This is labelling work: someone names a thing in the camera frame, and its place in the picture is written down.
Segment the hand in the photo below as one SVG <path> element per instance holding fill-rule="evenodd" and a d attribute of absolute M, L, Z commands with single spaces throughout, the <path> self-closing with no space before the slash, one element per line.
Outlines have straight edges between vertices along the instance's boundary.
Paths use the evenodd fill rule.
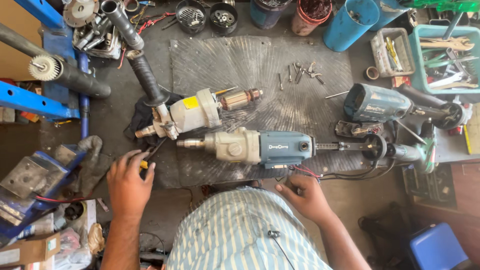
<path fill-rule="evenodd" d="M 275 185 L 275 189 L 285 197 L 302 216 L 320 226 L 325 220 L 335 215 L 325 199 L 324 193 L 315 177 L 295 174 L 288 178 L 295 190 L 301 190 L 301 196 L 285 184 Z"/>
<path fill-rule="evenodd" d="M 134 150 L 113 162 L 107 173 L 108 192 L 114 219 L 140 221 L 145 205 L 150 198 L 155 163 L 150 164 L 145 181 L 140 177 L 140 162 L 148 156 Z"/>

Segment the person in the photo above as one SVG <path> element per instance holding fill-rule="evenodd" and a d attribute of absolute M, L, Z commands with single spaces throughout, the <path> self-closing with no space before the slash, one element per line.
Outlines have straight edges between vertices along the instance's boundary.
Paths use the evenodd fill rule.
<path fill-rule="evenodd" d="M 107 173 L 113 211 L 101 270 L 139 269 L 139 228 L 150 197 L 155 163 L 139 175 L 148 155 L 131 151 L 115 161 Z M 275 189 L 322 232 L 327 257 L 335 270 L 367 270 L 347 230 L 330 209 L 311 176 L 292 175 Z M 260 188 L 240 187 L 215 194 L 179 225 L 167 269 L 330 269 L 315 243 L 284 200 Z"/>

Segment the blue and white striped shirt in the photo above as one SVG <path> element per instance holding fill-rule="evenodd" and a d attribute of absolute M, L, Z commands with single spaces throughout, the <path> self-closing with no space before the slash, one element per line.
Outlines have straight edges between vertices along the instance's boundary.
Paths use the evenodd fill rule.
<path fill-rule="evenodd" d="M 281 249 L 269 230 L 280 232 L 276 240 Z M 295 270 L 330 269 L 282 198 L 241 187 L 212 196 L 183 219 L 167 269 L 289 270 L 287 258 Z"/>

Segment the dongcheng logo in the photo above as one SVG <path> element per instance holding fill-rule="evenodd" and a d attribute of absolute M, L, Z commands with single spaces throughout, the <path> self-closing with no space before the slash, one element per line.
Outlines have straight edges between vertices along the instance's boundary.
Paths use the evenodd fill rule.
<path fill-rule="evenodd" d="M 283 146 L 283 145 L 268 145 L 268 149 L 282 149 L 282 148 L 288 148 L 288 146 Z"/>
<path fill-rule="evenodd" d="M 375 113 L 384 113 L 385 109 L 379 106 L 372 106 L 371 104 L 368 104 L 367 107 L 365 108 L 366 111 L 370 112 L 375 112 Z"/>

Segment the black cloth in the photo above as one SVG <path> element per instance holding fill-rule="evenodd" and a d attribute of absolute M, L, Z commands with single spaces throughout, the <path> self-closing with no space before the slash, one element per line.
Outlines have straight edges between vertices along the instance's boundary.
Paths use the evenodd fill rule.
<path fill-rule="evenodd" d="M 182 99 L 183 96 L 171 93 L 170 98 L 165 104 L 170 106 Z M 135 137 L 135 132 L 137 130 L 141 130 L 144 127 L 150 126 L 153 121 L 152 107 L 145 105 L 145 101 L 147 100 L 147 96 L 143 96 L 138 99 L 137 103 L 135 103 L 135 112 L 133 113 L 132 120 L 127 128 L 123 131 L 123 134 L 125 134 L 125 136 L 127 136 L 127 138 L 129 138 L 131 141 L 136 139 L 137 146 L 140 148 L 148 147 L 148 145 L 156 146 L 160 140 L 160 137 L 158 136 L 148 136 L 143 138 Z"/>

